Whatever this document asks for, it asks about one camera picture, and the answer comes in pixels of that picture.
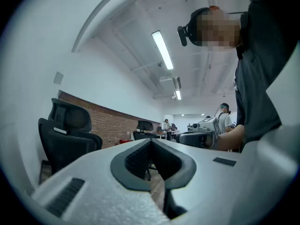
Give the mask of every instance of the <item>ceiling light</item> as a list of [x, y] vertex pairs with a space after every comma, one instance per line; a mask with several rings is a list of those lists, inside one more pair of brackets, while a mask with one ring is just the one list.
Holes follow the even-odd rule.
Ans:
[[176, 91], [176, 95], [177, 95], [177, 99], [178, 99], [178, 100], [181, 100], [180, 91]]
[[165, 45], [165, 41], [163, 39], [163, 37], [161, 36], [160, 31], [156, 31], [152, 33], [152, 37], [160, 51], [161, 56], [164, 59], [165, 65], [167, 67], [168, 70], [173, 69], [173, 64], [170, 58], [170, 54], [168, 52], [168, 49]]

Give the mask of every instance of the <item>man in black shirt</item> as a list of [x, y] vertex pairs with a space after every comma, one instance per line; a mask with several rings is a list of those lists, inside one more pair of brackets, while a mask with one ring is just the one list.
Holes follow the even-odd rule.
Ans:
[[191, 18], [186, 31], [193, 44], [235, 47], [239, 58], [234, 78], [237, 127], [218, 136], [219, 150], [239, 148], [244, 138], [246, 143], [258, 140], [281, 124], [266, 89], [288, 61], [298, 33], [291, 29], [291, 10], [279, 6], [279, 1], [283, 2], [252, 0], [239, 21], [216, 6], [192, 14], [196, 18]]

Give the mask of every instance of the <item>sleeve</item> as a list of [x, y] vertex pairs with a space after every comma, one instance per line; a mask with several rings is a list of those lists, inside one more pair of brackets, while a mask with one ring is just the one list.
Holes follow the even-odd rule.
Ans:
[[244, 125], [245, 124], [245, 110], [242, 102], [242, 98], [240, 95], [240, 91], [235, 91], [236, 104], [238, 107], [238, 116], [236, 119], [236, 125]]
[[226, 114], [225, 120], [224, 120], [224, 126], [226, 127], [230, 127], [233, 124], [233, 122], [231, 122], [231, 119], [229, 117], [228, 114]]

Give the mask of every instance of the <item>black rectangular strip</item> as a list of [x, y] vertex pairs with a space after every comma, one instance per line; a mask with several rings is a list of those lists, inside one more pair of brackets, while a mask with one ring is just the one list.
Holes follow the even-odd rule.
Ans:
[[84, 180], [72, 178], [72, 180], [56, 195], [56, 197], [46, 206], [46, 209], [53, 215], [60, 217], [68, 205], [75, 198], [84, 184]]
[[213, 161], [217, 162], [217, 163], [222, 163], [222, 164], [225, 164], [225, 165], [228, 165], [231, 167], [233, 167], [236, 164], [236, 161], [221, 158], [221, 157], [216, 157]]

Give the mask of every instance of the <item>strap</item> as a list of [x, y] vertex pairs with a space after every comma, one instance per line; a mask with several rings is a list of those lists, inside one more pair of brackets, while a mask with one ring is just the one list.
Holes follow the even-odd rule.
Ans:
[[221, 112], [220, 115], [218, 116], [218, 118], [217, 118], [218, 122], [219, 122], [219, 119], [220, 119], [220, 117], [221, 117], [222, 114], [223, 114], [223, 112]]

